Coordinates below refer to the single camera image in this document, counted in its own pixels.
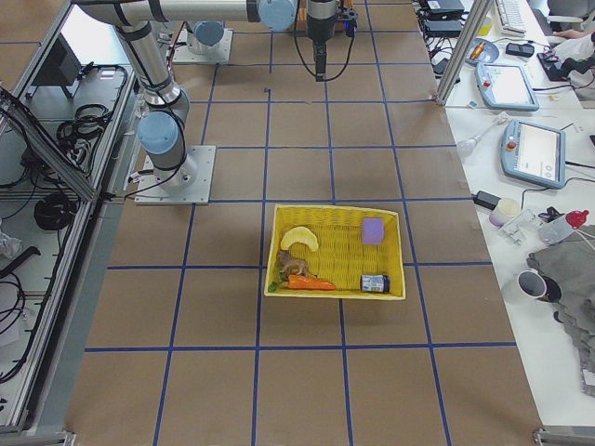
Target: keyboard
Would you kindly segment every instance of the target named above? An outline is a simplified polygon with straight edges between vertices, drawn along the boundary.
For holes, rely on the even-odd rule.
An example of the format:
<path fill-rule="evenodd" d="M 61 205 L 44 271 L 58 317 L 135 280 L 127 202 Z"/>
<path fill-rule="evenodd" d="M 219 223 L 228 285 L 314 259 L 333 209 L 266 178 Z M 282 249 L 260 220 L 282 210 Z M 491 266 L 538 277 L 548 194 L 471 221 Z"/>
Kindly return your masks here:
<path fill-rule="evenodd" d="M 496 12 L 500 18 L 500 31 L 503 34 L 524 37 L 527 27 L 522 21 L 518 2 L 524 0 L 496 0 Z"/>

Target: wicker basket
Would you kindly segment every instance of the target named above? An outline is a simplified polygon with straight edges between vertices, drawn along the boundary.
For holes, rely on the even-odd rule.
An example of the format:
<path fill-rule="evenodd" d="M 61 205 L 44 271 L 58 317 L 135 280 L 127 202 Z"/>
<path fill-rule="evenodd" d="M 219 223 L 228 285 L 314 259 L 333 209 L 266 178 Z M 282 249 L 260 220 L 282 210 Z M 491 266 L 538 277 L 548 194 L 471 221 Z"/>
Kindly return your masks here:
<path fill-rule="evenodd" d="M 384 239 L 380 245 L 362 243 L 364 218 L 381 218 Z M 270 290 L 278 277 L 277 254 L 284 234 L 296 226 L 309 228 L 320 245 L 311 252 L 302 243 L 294 243 L 289 252 L 308 262 L 310 272 L 337 286 L 336 291 Z M 388 293 L 364 293 L 360 289 L 363 274 L 385 274 L 390 278 Z M 403 257 L 399 218 L 396 213 L 379 209 L 346 206 L 281 205 L 275 206 L 271 249 L 265 283 L 265 295 L 292 297 L 333 297 L 343 299 L 405 299 Z"/>

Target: white cup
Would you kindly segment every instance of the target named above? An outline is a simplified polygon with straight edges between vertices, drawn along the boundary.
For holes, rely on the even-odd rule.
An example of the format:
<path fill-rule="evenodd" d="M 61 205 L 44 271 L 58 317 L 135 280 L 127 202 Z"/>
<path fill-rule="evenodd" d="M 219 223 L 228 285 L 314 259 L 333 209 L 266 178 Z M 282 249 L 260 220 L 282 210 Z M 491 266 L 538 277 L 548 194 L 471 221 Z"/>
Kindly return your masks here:
<path fill-rule="evenodd" d="M 523 302 L 543 298 L 548 287 L 535 269 L 526 269 L 502 287 L 502 295 L 509 301 Z"/>
<path fill-rule="evenodd" d="M 502 226 L 511 221 L 521 213 L 521 205 L 511 198 L 501 198 L 496 204 L 496 208 L 490 214 L 490 223 L 494 226 Z"/>

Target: red cap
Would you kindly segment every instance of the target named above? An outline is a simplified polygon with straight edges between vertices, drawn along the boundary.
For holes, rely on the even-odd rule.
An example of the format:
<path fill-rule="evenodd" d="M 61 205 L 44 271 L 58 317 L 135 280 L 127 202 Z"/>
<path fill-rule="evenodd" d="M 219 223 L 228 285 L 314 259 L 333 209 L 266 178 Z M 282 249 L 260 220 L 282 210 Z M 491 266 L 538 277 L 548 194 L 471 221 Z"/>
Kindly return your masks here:
<path fill-rule="evenodd" d="M 566 214 L 566 221 L 573 230 L 577 230 L 587 221 L 588 211 L 573 211 Z"/>

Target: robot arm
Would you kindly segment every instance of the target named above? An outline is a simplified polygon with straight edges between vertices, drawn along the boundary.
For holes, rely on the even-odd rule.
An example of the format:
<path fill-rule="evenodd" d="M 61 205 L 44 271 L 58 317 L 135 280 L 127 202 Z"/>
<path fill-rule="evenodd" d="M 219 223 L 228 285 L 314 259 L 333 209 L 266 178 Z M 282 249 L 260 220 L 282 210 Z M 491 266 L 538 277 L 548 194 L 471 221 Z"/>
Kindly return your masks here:
<path fill-rule="evenodd" d="M 190 101 L 161 57 L 151 21 L 263 21 L 273 31 L 296 19 L 297 0 L 73 0 L 85 13 L 115 27 L 123 49 L 144 86 L 151 110 L 141 118 L 139 141 L 153 163 L 159 186 L 188 187 L 196 167 L 184 141 Z M 314 46 L 316 78 L 324 79 L 326 41 L 335 32 L 337 0 L 308 0 L 308 36 Z"/>

